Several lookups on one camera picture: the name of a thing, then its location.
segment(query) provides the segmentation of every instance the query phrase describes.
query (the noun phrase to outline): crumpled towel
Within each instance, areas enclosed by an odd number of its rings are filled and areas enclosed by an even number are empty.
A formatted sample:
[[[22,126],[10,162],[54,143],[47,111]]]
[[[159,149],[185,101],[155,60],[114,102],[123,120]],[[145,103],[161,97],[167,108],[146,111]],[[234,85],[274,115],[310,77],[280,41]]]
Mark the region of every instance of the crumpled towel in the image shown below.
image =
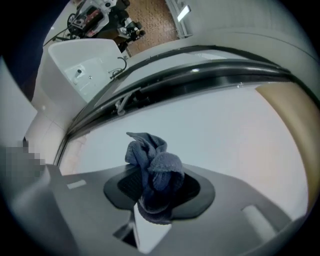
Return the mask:
[[[169,224],[170,203],[184,182],[185,174],[178,156],[166,152],[167,143],[149,133],[127,132],[135,141],[128,145],[125,161],[140,166],[142,196],[138,200],[140,214],[156,224]]]

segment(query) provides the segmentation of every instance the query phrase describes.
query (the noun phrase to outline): white wall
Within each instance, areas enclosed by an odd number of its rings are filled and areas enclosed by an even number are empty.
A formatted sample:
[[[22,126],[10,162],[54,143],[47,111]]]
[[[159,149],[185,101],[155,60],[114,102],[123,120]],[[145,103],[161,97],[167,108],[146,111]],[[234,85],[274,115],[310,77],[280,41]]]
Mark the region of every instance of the white wall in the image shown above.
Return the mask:
[[[246,181],[294,220],[306,213],[307,180],[298,148],[254,87],[207,91],[93,130],[86,136],[76,172],[124,165],[132,141],[126,132],[159,136],[183,163]]]
[[[0,146],[21,146],[36,114],[0,57]]]

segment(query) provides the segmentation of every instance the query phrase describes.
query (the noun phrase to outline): tan panel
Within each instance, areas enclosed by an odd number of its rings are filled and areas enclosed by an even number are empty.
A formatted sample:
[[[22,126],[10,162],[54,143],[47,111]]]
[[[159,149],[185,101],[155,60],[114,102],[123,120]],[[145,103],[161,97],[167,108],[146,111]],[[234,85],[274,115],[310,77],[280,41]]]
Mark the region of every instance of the tan panel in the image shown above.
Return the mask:
[[[320,188],[320,111],[292,82],[265,84],[256,90],[281,117],[298,147],[306,172],[310,210]]]

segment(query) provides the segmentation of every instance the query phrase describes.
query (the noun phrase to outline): brown carpet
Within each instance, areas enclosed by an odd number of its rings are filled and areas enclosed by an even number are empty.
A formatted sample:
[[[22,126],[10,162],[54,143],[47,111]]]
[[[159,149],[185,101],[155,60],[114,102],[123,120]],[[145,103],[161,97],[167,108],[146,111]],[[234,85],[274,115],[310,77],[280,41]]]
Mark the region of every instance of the brown carpet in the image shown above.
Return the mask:
[[[131,0],[126,9],[134,22],[140,22],[145,36],[128,46],[132,55],[178,39],[176,26],[165,0]]]

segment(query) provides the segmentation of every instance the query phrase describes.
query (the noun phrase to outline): white sink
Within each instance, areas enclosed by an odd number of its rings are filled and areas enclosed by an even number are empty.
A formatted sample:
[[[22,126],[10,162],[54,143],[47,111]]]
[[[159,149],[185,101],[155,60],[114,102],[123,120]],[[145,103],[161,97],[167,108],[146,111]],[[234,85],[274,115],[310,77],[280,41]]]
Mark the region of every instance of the white sink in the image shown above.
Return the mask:
[[[125,66],[118,57],[122,54],[109,39],[54,43],[48,48],[40,84],[54,103],[74,117],[110,82],[112,71]]]

